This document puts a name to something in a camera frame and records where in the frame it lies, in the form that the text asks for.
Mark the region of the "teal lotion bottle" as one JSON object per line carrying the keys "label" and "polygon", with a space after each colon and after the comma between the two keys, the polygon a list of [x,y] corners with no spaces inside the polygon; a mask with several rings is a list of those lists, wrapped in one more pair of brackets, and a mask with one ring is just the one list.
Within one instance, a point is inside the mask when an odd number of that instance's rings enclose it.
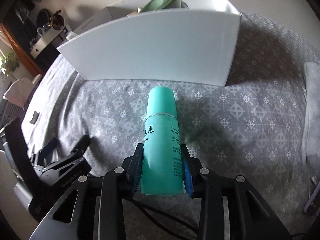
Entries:
{"label": "teal lotion bottle", "polygon": [[174,93],[167,87],[149,92],[144,128],[141,193],[169,196],[183,192],[183,168]]}

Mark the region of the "smartphone with purple case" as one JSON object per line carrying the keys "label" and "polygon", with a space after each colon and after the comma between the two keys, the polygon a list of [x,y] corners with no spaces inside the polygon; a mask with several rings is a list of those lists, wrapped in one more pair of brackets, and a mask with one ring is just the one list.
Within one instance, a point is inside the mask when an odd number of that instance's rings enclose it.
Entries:
{"label": "smartphone with purple case", "polygon": [[318,182],[310,198],[307,200],[306,204],[304,205],[303,212],[306,213],[307,215],[313,216],[319,210],[319,190],[320,190],[320,182]]}

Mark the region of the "grey patterned bed sheet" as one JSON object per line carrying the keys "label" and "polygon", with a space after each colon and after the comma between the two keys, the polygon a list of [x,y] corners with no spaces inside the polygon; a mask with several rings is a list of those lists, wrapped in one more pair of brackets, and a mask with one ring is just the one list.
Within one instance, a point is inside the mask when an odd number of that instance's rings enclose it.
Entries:
{"label": "grey patterned bed sheet", "polygon": [[[241,18],[225,87],[198,83],[85,81],[58,56],[35,91],[22,121],[30,153],[52,138],[50,161],[68,155],[87,134],[91,174],[103,176],[143,141],[149,91],[169,87],[176,99],[180,139],[204,167],[233,178],[242,174],[291,234],[314,218],[303,213],[311,181],[302,161],[306,83],[304,64],[319,50],[287,27],[256,14]],[[39,118],[30,123],[33,112]]]}

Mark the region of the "potted green plant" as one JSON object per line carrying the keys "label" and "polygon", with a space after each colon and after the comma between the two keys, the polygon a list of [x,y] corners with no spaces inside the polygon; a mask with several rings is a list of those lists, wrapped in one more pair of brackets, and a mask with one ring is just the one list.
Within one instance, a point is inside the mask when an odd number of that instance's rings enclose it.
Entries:
{"label": "potted green plant", "polygon": [[1,52],[1,72],[5,76],[12,74],[18,67],[20,62],[15,53],[8,52],[3,54]]}

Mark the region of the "grey fluffy folded blanket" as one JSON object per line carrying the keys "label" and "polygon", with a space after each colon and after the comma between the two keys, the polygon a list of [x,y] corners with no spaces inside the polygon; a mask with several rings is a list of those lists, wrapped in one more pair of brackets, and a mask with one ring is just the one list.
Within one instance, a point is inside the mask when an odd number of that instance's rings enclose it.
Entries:
{"label": "grey fluffy folded blanket", "polygon": [[304,64],[306,111],[302,140],[302,159],[319,173],[319,64]]}

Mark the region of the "white side shelf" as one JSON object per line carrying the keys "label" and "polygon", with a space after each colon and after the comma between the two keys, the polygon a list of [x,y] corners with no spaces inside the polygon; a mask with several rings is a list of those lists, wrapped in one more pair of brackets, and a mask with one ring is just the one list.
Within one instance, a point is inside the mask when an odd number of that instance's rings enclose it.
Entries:
{"label": "white side shelf", "polygon": [[31,56],[35,59],[40,53],[49,45],[53,45],[57,48],[60,44],[67,40],[67,34],[72,31],[71,27],[67,24],[61,30],[55,30],[50,28],[40,39],[33,45],[31,49]]}

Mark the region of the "copper kettle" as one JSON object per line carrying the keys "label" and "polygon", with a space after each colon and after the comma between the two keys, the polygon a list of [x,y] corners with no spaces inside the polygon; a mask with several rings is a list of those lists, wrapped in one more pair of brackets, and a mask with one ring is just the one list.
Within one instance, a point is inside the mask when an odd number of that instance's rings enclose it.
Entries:
{"label": "copper kettle", "polygon": [[61,30],[65,26],[65,18],[61,15],[61,10],[58,10],[50,17],[50,25],[55,30]]}

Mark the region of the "white cardboard box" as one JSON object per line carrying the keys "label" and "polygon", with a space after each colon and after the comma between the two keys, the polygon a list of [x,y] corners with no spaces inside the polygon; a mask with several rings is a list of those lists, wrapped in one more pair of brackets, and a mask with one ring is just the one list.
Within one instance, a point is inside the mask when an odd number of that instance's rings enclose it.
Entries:
{"label": "white cardboard box", "polygon": [[177,9],[137,12],[123,0],[78,26],[59,52],[86,80],[165,80],[224,86],[241,13],[229,0],[181,0]]}

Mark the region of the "green bowl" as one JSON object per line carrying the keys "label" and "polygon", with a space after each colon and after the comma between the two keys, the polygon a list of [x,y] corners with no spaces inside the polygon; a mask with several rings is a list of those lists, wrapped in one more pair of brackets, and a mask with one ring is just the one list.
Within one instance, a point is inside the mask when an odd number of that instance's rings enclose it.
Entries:
{"label": "green bowl", "polygon": [[181,0],[151,0],[139,11],[149,12],[163,9],[178,9],[182,7]]}

